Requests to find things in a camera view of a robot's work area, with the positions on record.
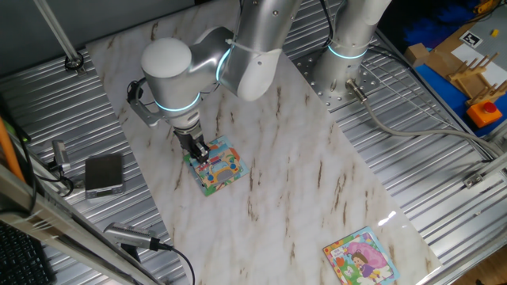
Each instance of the marble table surface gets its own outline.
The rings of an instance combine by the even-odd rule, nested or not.
[[[129,108],[126,87],[143,76],[140,56],[152,40],[173,36],[191,44],[213,26],[234,30],[237,14],[235,0],[211,2],[87,45],[174,245],[192,261],[196,284],[339,284],[322,249],[365,226],[393,259],[397,284],[415,284],[438,268],[285,55],[261,99],[245,102],[220,87],[201,102],[205,139],[226,135],[250,168],[209,197],[184,164],[171,127],[161,122],[150,129]],[[148,88],[145,93],[148,102]]]

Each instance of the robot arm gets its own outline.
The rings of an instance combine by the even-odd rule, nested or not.
[[[190,47],[172,38],[151,43],[143,52],[141,67],[159,112],[153,114],[139,103],[140,85],[129,98],[132,108],[151,127],[164,119],[174,127],[183,149],[199,163],[207,161],[199,120],[200,91],[219,82],[247,101],[262,96],[273,81],[301,1],[245,1],[235,39],[221,27],[206,31]]]
[[[160,39],[143,52],[141,66],[159,108],[139,103],[139,84],[129,103],[153,127],[164,119],[174,127],[181,147],[199,163],[208,160],[199,120],[200,91],[220,83],[245,101],[262,96],[273,82],[281,48],[302,0],[244,1],[236,36],[226,28],[206,31],[192,46]],[[329,51],[314,70],[316,81],[333,96],[348,92],[346,82],[359,78],[359,66],[383,11],[391,0],[348,0],[338,11]]]

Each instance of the children's puzzle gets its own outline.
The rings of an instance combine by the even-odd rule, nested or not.
[[[245,162],[232,147],[231,142],[222,136],[208,144],[209,161],[200,165],[187,154],[183,157],[190,173],[206,196],[219,191],[249,172]]]
[[[387,285],[399,278],[369,226],[328,245],[324,253],[344,285]]]

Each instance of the orange block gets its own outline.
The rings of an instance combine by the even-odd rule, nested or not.
[[[467,114],[474,121],[477,127],[485,127],[501,118],[502,114],[498,111],[491,101],[486,100],[471,106]]]

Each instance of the keyboard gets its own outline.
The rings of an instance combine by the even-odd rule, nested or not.
[[[40,241],[0,222],[0,285],[55,282]]]

